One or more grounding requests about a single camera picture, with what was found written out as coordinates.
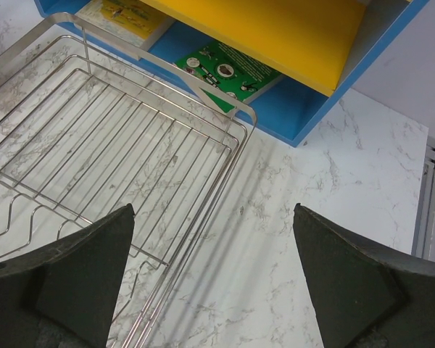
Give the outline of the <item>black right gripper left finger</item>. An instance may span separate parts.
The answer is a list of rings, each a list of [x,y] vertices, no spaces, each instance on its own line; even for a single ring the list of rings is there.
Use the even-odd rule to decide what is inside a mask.
[[[105,347],[134,225],[127,204],[0,262],[0,347]]]

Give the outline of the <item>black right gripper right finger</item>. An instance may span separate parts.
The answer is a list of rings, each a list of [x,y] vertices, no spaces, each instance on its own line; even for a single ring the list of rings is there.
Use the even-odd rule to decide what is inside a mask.
[[[435,347],[435,262],[301,204],[293,229],[324,347]]]

